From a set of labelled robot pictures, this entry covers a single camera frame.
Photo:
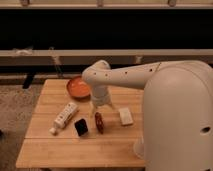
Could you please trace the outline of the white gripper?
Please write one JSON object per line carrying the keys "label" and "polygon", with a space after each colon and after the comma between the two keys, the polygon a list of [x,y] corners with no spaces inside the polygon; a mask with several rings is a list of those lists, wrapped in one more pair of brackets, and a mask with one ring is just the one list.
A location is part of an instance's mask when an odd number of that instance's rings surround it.
{"label": "white gripper", "polygon": [[[115,110],[115,106],[111,103],[110,94],[107,86],[95,86],[91,88],[91,100],[95,107],[107,105],[112,110]],[[90,117],[93,117],[95,113],[95,107],[92,106],[90,110]]]}

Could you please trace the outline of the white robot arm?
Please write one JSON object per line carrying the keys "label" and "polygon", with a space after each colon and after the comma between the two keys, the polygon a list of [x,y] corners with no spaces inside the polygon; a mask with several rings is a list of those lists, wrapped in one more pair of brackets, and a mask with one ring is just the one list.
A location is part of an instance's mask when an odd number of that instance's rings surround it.
{"label": "white robot arm", "polygon": [[134,151],[146,171],[213,171],[213,68],[197,60],[112,69],[100,60],[82,73],[92,103],[111,102],[110,85],[142,89],[143,136]]}

